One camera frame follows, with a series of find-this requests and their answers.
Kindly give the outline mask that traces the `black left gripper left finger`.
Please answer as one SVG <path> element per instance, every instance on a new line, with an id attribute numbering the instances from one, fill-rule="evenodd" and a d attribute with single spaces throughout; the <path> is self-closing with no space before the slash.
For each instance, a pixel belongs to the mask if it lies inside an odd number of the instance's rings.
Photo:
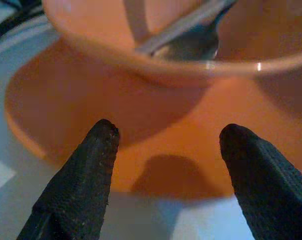
<path id="1" fill-rule="evenodd" d="M 118 128 L 99 120 L 48 182 L 17 239 L 99 239 L 119 140 Z"/>

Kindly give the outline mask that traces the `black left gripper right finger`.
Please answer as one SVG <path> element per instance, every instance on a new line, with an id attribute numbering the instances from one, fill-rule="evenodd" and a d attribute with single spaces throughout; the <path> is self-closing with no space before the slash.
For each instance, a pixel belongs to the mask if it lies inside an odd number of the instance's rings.
<path id="1" fill-rule="evenodd" d="M 244 126 L 225 126 L 219 143 L 254 239 L 302 240 L 302 173 L 273 144 Z"/>

